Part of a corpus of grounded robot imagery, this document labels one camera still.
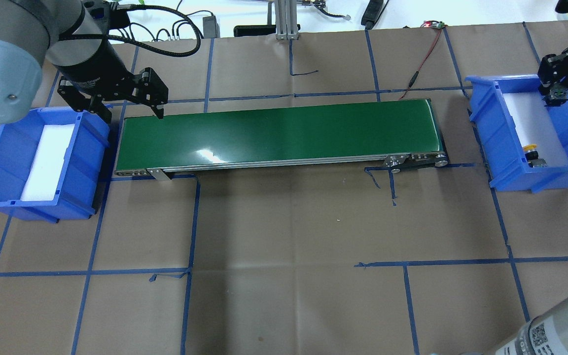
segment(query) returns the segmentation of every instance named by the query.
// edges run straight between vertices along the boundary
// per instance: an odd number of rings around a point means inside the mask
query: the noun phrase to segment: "white label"
[[[568,355],[554,327],[554,317],[532,326],[530,340],[536,355]]]
[[[494,355],[516,355],[516,345],[514,345],[515,342],[516,339],[505,344],[503,348],[497,350],[497,352],[494,353]]]

